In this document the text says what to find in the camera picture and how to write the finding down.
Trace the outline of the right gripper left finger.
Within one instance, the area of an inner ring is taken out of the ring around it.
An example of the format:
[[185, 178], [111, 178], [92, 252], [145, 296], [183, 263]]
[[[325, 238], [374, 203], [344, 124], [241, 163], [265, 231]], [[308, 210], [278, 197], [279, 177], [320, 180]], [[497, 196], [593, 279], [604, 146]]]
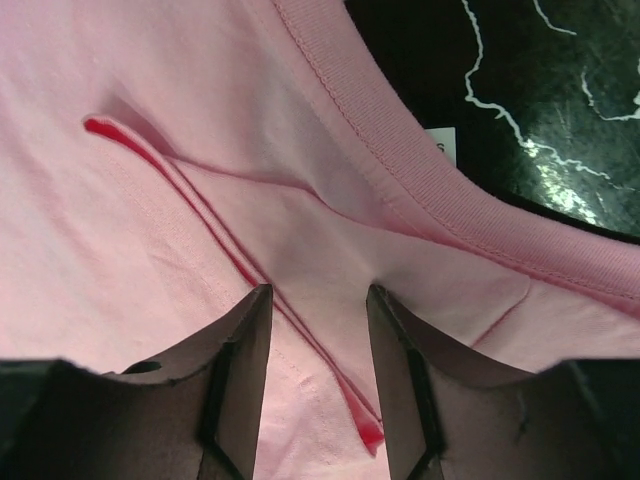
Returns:
[[122, 373], [62, 359], [1, 364], [5, 479], [249, 479], [273, 291]]

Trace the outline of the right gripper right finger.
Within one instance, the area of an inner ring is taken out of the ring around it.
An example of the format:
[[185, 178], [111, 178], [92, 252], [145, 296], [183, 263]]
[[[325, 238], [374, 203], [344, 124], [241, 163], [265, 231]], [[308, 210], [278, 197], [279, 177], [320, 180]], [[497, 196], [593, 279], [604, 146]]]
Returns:
[[392, 478], [638, 477], [637, 360], [529, 373], [463, 345], [379, 285], [366, 309]]

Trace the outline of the pink t shirt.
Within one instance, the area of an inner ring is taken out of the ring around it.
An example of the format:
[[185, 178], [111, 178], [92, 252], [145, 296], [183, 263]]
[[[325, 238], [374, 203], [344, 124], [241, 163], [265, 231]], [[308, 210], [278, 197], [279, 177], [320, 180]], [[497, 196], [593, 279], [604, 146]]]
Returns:
[[483, 193], [339, 1], [1, 5], [1, 354], [125, 368], [274, 287], [255, 475], [389, 475], [365, 297], [536, 371], [639, 353], [639, 251]]

